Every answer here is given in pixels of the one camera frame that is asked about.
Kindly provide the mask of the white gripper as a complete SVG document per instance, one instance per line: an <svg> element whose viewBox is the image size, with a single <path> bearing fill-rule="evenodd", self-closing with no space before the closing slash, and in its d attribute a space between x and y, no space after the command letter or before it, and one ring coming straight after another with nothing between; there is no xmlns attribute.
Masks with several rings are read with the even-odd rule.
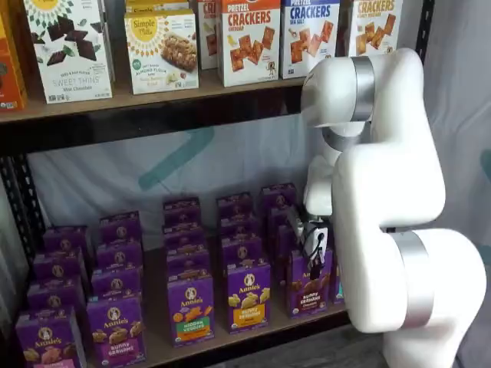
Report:
<svg viewBox="0 0 491 368"><path fill-rule="evenodd" d="M328 249L328 237L332 225L328 220L304 223L302 252L308 260L311 280L319 278L322 265L325 264L325 253Z"/></svg>

